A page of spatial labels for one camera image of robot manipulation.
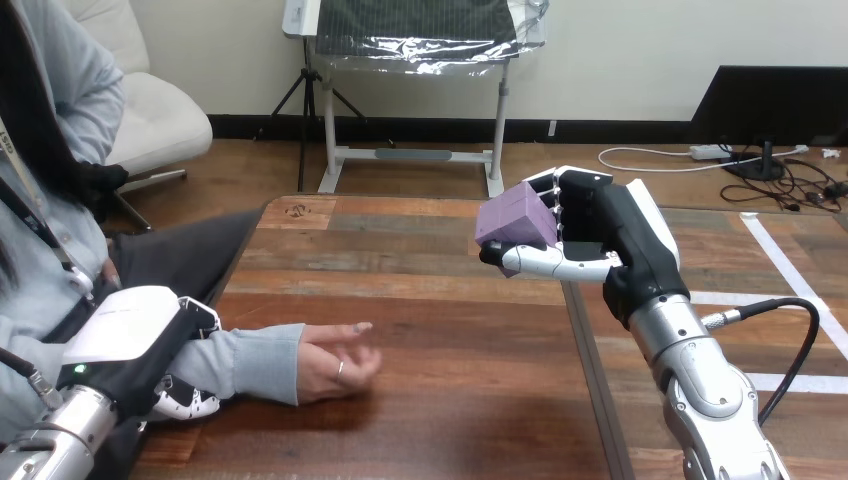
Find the tripod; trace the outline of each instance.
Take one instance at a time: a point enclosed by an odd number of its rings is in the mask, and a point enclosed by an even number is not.
[[[258,132],[256,132],[256,136],[253,137],[254,141],[260,140],[262,135],[265,133],[267,127],[273,124],[274,119],[279,115],[280,110],[282,110],[283,106],[286,102],[289,101],[292,95],[294,95],[297,87],[300,86],[301,83],[306,81],[306,90],[303,94],[303,116],[301,118],[300,123],[300,165],[298,167],[297,172],[297,191],[303,191],[303,173],[304,167],[306,164],[306,147],[309,144],[309,137],[307,135],[307,129],[310,125],[318,123],[318,117],[315,114],[315,87],[314,82],[317,80],[319,82],[323,82],[324,79],[321,78],[321,75],[312,68],[312,57],[309,54],[309,44],[306,41],[306,38],[303,38],[303,60],[306,66],[300,69],[300,76],[297,77],[294,84],[289,88],[289,91],[286,92],[286,95],[280,101],[280,104],[277,105],[277,108],[274,109],[274,113],[268,118],[265,122],[265,126],[260,128]],[[338,92],[335,88],[333,89],[333,95],[338,98],[347,108],[356,115],[361,122],[364,124],[368,124],[368,118],[362,114],[348,99],[344,97],[341,93]],[[395,148],[395,143],[389,138],[387,139],[389,146]]]

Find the white armchair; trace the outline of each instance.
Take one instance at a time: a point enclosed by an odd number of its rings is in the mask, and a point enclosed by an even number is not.
[[[121,193],[174,178],[185,170],[144,176],[145,172],[203,155],[212,144],[212,126],[203,110],[182,90],[150,75],[147,46],[129,0],[62,0],[71,15],[115,55],[123,70],[127,103],[107,165],[119,164],[130,182],[116,198],[145,229],[150,224]]]

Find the fingernail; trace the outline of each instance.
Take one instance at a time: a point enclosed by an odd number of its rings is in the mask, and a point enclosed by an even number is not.
[[[370,322],[357,323],[356,325],[353,326],[353,333],[367,332],[368,330],[371,330],[372,328],[374,328],[374,325],[372,325]]]

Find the gray sweater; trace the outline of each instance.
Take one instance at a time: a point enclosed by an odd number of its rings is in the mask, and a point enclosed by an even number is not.
[[[79,161],[102,164],[121,121],[122,73],[112,55],[76,23],[57,0],[12,0],[23,19],[56,116]],[[0,176],[43,220],[77,266],[90,277],[107,258],[106,240],[87,210],[37,189],[31,199],[6,155]],[[52,251],[0,203],[0,242],[11,258],[17,285],[0,272],[0,347],[32,362],[55,382],[64,345],[39,341],[80,301]],[[251,394],[297,404],[297,347],[303,325],[217,332],[186,344],[171,372],[196,387],[228,398]],[[7,443],[43,410],[26,380],[0,365],[0,442]]]

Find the metal connector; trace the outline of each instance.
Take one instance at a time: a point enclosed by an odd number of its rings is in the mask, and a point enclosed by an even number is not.
[[[27,378],[27,381],[32,389],[35,390],[35,393],[38,394],[38,398],[47,405],[48,409],[56,410],[65,403],[65,399],[62,398],[62,394],[56,391],[56,389],[53,388],[53,385],[41,376],[41,372],[38,370],[30,375],[29,378]]]
[[[707,330],[718,330],[721,327],[726,327],[731,323],[741,322],[742,315],[735,308],[720,313],[711,313],[706,317],[701,318],[701,323],[707,327]]]

